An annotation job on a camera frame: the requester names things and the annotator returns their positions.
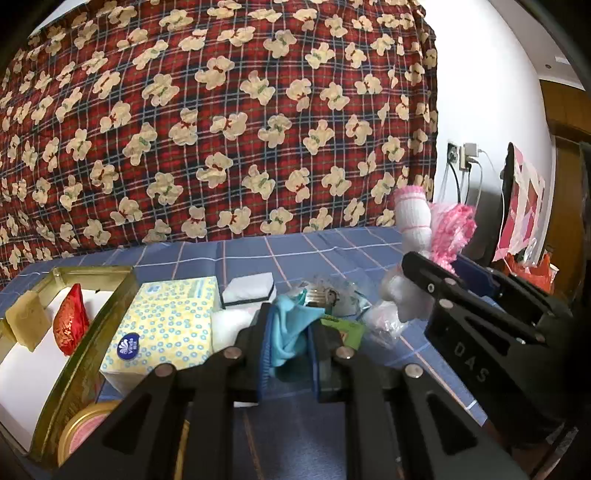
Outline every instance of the yellow tissue package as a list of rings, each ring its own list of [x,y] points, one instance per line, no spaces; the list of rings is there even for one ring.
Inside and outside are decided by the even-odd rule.
[[[216,277],[144,283],[103,358],[101,373],[127,395],[154,367],[202,364],[212,354]]]

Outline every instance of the white cable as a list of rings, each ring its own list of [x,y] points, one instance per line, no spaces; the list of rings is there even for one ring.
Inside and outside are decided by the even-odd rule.
[[[480,162],[473,158],[472,160],[470,160],[470,163],[475,163],[476,165],[478,165],[480,167],[480,184],[478,185],[478,197],[476,198],[476,206],[474,207],[474,211],[477,212],[478,211],[478,204],[480,203],[480,195],[482,194],[482,165],[480,164]]]
[[[495,166],[492,164],[492,160],[491,158],[488,156],[488,153],[486,153],[484,150],[478,150],[478,153],[484,153],[484,155],[486,155],[486,158],[488,159],[488,163],[491,164],[491,168],[493,173],[496,174],[495,171]],[[499,248],[499,245],[501,244],[501,235],[503,234],[503,227],[505,226],[504,222],[505,222],[505,195],[503,194],[503,185],[501,183],[501,186],[499,188],[501,190],[501,202],[502,202],[502,208],[503,208],[503,216],[501,217],[501,228],[499,230],[499,239],[496,243],[496,247]]]

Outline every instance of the white sponge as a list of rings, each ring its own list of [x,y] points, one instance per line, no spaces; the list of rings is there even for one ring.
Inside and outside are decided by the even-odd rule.
[[[243,308],[253,303],[273,301],[277,291],[272,273],[259,273],[247,277],[233,278],[222,293],[226,309]]]

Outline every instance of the blue plaid tablecloth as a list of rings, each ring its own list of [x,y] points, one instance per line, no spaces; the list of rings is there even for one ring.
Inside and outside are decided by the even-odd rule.
[[[76,265],[133,265],[140,283],[215,275],[220,289],[234,277],[272,272],[279,293],[315,275],[342,277],[362,286],[375,286],[368,292],[370,300],[375,301],[384,272],[402,259],[400,242],[395,228],[345,228],[196,244],[152,244],[38,262],[0,292],[0,314],[53,267]],[[424,328],[425,322],[412,322],[391,351],[368,341],[361,348],[374,360],[392,367],[421,364],[482,424],[485,413],[427,341]],[[107,384],[102,398],[110,395],[116,396],[116,392]],[[344,415],[341,404],[317,404],[309,381],[271,381],[261,405],[235,411],[234,478],[345,478]]]

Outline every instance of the white wall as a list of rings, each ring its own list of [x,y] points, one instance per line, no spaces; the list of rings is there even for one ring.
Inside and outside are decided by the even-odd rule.
[[[498,235],[493,225],[487,225],[486,218],[499,206],[499,173],[505,164],[507,146],[513,142],[545,180],[547,194],[536,233],[541,248],[540,238],[545,237],[550,218],[554,167],[535,68],[488,0],[422,0],[421,3],[427,10],[426,20],[437,36],[439,137],[434,200],[457,200],[456,183],[446,169],[448,140],[456,144],[478,143],[495,166],[493,172],[486,157],[480,155],[484,181],[476,217],[478,237]],[[457,172],[462,182],[462,175]],[[468,204],[473,205],[479,183],[477,166],[472,168],[470,176]],[[463,183],[462,201],[467,191],[467,174]]]

